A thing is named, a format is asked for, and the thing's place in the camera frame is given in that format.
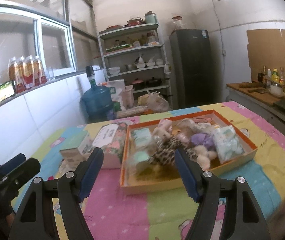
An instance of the leopard print fabric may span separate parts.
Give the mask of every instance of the leopard print fabric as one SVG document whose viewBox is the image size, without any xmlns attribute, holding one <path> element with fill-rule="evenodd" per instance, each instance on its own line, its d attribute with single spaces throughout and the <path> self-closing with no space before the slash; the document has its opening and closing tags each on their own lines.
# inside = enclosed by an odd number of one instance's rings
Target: leopard print fabric
<svg viewBox="0 0 285 240">
<path fill-rule="evenodd" d="M 162 147 L 158 148 L 156 153 L 150 157 L 150 164 L 160 164 L 160 165 L 175 165 L 175 150 L 184 145 L 178 140 L 175 136 L 171 137 L 170 140 L 163 144 Z M 196 161 L 196 151 L 194 149 L 186 149 L 187 154 L 189 155 L 190 160 Z"/>
</svg>

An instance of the white wall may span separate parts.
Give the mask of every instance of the white wall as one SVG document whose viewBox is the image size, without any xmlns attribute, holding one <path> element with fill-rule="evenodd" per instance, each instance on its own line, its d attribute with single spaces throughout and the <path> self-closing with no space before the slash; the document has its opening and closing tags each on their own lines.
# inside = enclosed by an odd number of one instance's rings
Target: white wall
<svg viewBox="0 0 285 240">
<path fill-rule="evenodd" d="M 95 12 L 97 31 L 105 30 L 109 25 L 125 25 L 131 16 L 145 17 L 145 13 L 153 11 L 157 14 L 163 32 L 168 61 L 173 65 L 169 35 L 173 30 L 172 17 L 183 16 L 188 27 L 191 22 L 192 7 L 189 0 L 92 0 Z M 173 94 L 176 90 L 176 80 L 172 75 Z"/>
<path fill-rule="evenodd" d="M 86 74 L 30 91 L 0 107 L 0 165 L 19 153 L 30 157 L 56 130 L 85 124 L 80 112 Z"/>
<path fill-rule="evenodd" d="M 193 7 L 193 23 L 197 29 L 209 31 L 214 64 L 221 69 L 222 84 L 218 101 L 225 101 L 227 83 L 250 82 L 251 73 L 247 52 L 247 30 L 285 29 L 284 0 L 214 0 L 222 29 L 224 43 L 225 72 L 223 73 L 222 43 L 219 24 L 212 0 L 190 0 Z"/>
</svg>

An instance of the black cap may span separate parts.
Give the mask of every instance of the black cap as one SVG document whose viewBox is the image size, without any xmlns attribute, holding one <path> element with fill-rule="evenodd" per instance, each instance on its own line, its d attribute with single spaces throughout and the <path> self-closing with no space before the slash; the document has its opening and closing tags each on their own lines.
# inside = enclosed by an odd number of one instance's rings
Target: black cap
<svg viewBox="0 0 285 240">
<path fill-rule="evenodd" d="M 87 73 L 87 77 L 92 77 L 95 75 L 93 72 L 92 66 L 86 66 L 86 73 Z"/>
</svg>

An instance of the blue gripper pad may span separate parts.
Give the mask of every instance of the blue gripper pad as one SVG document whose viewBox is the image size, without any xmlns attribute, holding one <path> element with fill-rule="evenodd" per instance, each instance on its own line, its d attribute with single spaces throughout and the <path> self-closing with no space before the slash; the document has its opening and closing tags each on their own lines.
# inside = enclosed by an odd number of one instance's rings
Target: blue gripper pad
<svg viewBox="0 0 285 240">
<path fill-rule="evenodd" d="M 76 186 L 79 187 L 77 195 L 79 203 L 89 196 L 102 164 L 103 150 L 95 148 L 88 160 L 81 162 L 75 170 L 77 178 L 80 178 L 80 180 L 76 179 Z"/>
<path fill-rule="evenodd" d="M 9 172 L 13 171 L 20 164 L 22 164 L 26 160 L 25 155 L 19 153 L 17 156 L 13 157 L 10 161 L 7 161 L 0 167 L 0 174 L 5 176 Z"/>
<path fill-rule="evenodd" d="M 191 197 L 196 203 L 199 203 L 202 197 L 202 193 L 198 192 L 198 187 L 200 185 L 197 185 L 195 176 L 190 169 L 190 165 L 198 165 L 198 163 L 192 162 L 184 150 L 177 149 L 175 151 L 175 165 L 182 178 L 188 196 Z"/>
</svg>

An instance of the electrical wire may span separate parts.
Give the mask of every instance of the electrical wire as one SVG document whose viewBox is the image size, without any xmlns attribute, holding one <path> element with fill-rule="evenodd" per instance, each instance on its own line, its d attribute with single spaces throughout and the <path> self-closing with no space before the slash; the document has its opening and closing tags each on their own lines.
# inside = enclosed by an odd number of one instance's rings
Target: electrical wire
<svg viewBox="0 0 285 240">
<path fill-rule="evenodd" d="M 217 21 L 218 21 L 218 24 L 219 24 L 219 31 L 220 31 L 220 40 L 221 40 L 221 43 L 222 43 L 222 56 L 223 56 L 223 77 L 225 75 L 225 57 L 226 57 L 226 51 L 225 51 L 225 46 L 224 46 L 224 42 L 223 42 L 223 35 L 222 35 L 222 29 L 221 29 L 221 26 L 220 26 L 220 20 L 218 18 L 218 15 L 217 15 L 217 12 L 216 12 L 216 6 L 215 6 L 215 3 L 214 3 L 214 0 L 211 0 L 212 3 L 213 3 L 213 6 L 214 6 L 214 11 L 215 11 L 215 15 L 216 15 L 216 18 L 217 18 Z"/>
</svg>

